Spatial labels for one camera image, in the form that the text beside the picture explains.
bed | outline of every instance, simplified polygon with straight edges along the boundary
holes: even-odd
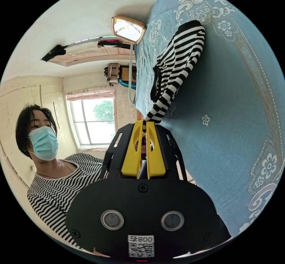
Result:
[[[190,20],[205,27],[204,49],[161,125],[171,130],[189,174],[236,236],[260,214],[282,174],[285,80],[264,37],[228,1],[157,0],[134,48],[134,104],[144,116],[153,106],[156,57]]]

striped garment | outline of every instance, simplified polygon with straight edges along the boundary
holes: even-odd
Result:
[[[76,153],[64,160],[75,164],[77,169],[67,177],[53,180],[36,174],[27,197],[33,210],[45,224],[70,245],[81,249],[68,233],[65,218],[76,194],[99,179],[103,158]]]
[[[153,108],[143,121],[160,123],[183,81],[188,77],[203,50],[205,28],[199,21],[190,21],[178,28],[168,46],[157,57],[151,90]]]

black hair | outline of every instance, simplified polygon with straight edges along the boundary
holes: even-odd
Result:
[[[27,157],[31,158],[28,152],[28,127],[31,119],[35,119],[33,110],[39,110],[43,112],[48,119],[51,128],[54,130],[55,135],[57,135],[56,123],[53,119],[51,111],[47,108],[42,108],[39,105],[26,105],[21,113],[19,114],[17,124],[16,124],[16,142],[19,150]]]

blue surgical mask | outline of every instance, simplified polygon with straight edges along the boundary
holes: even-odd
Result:
[[[37,158],[46,161],[56,158],[58,141],[50,127],[43,126],[32,130],[29,133],[29,138],[34,147],[33,154]]]

window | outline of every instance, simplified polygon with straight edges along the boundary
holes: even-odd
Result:
[[[109,145],[111,143],[116,134],[114,99],[72,101],[71,110],[81,145]]]

